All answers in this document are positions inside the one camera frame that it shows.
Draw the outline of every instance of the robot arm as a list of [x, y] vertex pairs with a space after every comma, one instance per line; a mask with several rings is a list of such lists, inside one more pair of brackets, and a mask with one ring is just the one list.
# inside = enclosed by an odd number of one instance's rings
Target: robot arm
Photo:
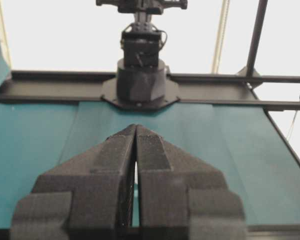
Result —
[[96, 0], [96, 5], [102, 4], [117, 6], [119, 13], [162, 15], [167, 8], [187, 9], [188, 0]]

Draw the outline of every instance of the vertical metal bar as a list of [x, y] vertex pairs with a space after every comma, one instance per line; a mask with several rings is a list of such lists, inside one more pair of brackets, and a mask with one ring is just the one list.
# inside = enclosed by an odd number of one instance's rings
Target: vertical metal bar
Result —
[[257, 52], [262, 32], [262, 27], [264, 25], [266, 10], [267, 10], [268, 0], [259, 0], [258, 11], [256, 13], [253, 35], [250, 45], [249, 57], [246, 64], [246, 76], [252, 77], [254, 74], [255, 63], [257, 58]]
[[223, 0], [222, 2], [219, 28], [218, 28], [218, 34], [215, 42], [214, 57], [213, 57], [212, 70], [211, 70], [212, 74], [218, 74], [219, 72], [220, 59], [221, 59], [222, 49], [224, 45], [224, 38], [225, 38], [225, 32], [226, 32], [226, 26], [228, 20], [229, 4], [230, 4], [230, 0]]

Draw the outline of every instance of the cable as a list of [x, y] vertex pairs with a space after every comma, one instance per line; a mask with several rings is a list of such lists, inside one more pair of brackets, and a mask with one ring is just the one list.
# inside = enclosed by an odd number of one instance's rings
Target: cable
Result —
[[297, 119], [297, 116], [298, 116], [298, 110], [295, 111], [294, 113], [294, 116], [293, 116], [293, 120], [292, 120], [292, 123], [291, 123], [291, 126], [290, 126], [290, 129], [288, 131], [288, 134], [286, 136], [286, 139], [288, 140], [288, 142], [290, 142], [290, 139], [292, 137], [292, 134], [294, 132], [294, 128], [295, 128], [295, 123], [296, 123], [296, 119]]
[[164, 33], [165, 34], [165, 40], [164, 41], [162, 41], [162, 39], [160, 40], [161, 41], [161, 47], [156, 52], [151, 52], [151, 53], [139, 52], [139, 55], [142, 55], [142, 56], [153, 56], [153, 55], [158, 54], [165, 47], [165, 45], [166, 45], [166, 43], [168, 41], [168, 34], [167, 34], [167, 32], [164, 31], [164, 30], [159, 30], [157, 28], [155, 28], [155, 31], [158, 32], [158, 33]]

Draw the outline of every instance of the mounting plate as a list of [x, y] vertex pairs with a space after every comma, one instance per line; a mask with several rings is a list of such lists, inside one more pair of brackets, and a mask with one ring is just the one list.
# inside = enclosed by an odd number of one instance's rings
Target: mounting plate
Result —
[[165, 87], [166, 87], [166, 92], [164, 97], [160, 97], [151, 102], [131, 103], [131, 102], [121, 100], [117, 97], [117, 79], [113, 78], [111, 80], [103, 82], [101, 98], [115, 105], [116, 107], [119, 107], [124, 110], [156, 111], [158, 109], [169, 106], [180, 100], [178, 98], [178, 94], [179, 94], [178, 83], [173, 82], [170, 79], [167, 79]]

